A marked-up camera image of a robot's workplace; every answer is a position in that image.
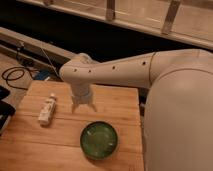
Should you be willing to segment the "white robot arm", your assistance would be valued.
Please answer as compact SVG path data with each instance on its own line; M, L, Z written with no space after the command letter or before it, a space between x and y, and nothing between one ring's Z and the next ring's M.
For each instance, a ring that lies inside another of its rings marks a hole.
M213 171L213 52L182 49L95 63L77 54L59 70L73 105L92 84L145 88L145 171Z

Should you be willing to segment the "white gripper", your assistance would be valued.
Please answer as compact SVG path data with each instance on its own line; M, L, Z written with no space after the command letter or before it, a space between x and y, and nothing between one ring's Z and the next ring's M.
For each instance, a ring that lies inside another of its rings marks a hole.
M72 84L71 90L72 100L74 103L71 107L72 114L75 113L78 105L81 104L89 104L88 106L93 109L94 112L97 112L96 106L94 104L91 104L93 102L93 93L89 84Z

